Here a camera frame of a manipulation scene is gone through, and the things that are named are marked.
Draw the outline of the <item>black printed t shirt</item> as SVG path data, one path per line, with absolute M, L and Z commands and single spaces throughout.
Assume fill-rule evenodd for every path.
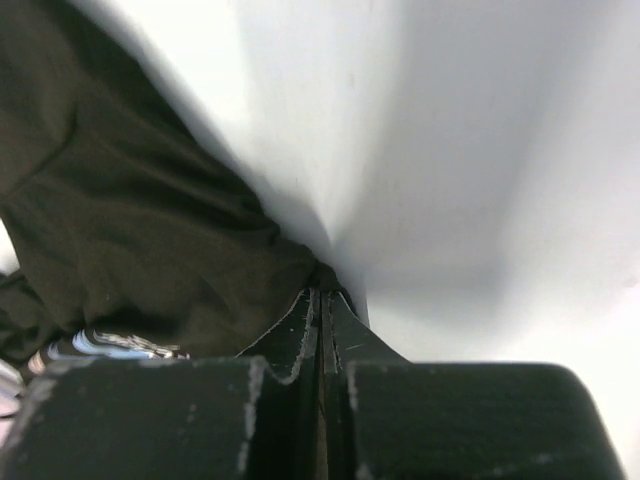
M 67 1 L 1 5 L 1 394 L 59 360 L 250 348 L 334 270 L 285 237 L 137 60 Z

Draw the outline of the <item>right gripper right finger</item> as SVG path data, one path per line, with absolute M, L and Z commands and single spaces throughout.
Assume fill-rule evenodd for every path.
M 592 397 L 549 363 L 413 363 L 321 298 L 332 479 L 620 479 Z

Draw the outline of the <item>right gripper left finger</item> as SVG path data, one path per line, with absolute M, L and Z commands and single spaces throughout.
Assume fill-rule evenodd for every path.
M 310 479 L 317 292 L 236 357 L 64 360 L 27 389 L 5 479 Z

